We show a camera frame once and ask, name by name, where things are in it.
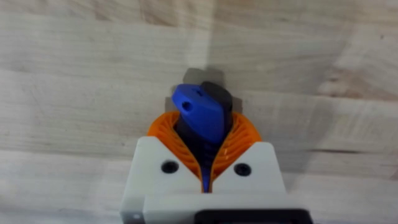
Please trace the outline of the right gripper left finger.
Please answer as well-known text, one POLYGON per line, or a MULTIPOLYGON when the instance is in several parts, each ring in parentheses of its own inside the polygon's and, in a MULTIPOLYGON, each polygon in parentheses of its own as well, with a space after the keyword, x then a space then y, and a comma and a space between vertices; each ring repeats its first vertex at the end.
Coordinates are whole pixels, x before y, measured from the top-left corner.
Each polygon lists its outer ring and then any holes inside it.
POLYGON ((178 111, 160 115, 139 138, 125 197, 203 193, 200 166, 174 130, 179 115, 178 111))

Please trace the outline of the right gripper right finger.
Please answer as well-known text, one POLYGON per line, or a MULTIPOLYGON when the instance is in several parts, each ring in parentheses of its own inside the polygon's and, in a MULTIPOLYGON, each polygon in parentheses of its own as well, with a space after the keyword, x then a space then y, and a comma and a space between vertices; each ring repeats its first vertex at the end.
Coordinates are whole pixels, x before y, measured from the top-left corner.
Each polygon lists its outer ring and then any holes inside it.
POLYGON ((286 193, 275 149, 252 122, 233 113, 233 126, 211 167, 213 194, 286 193))

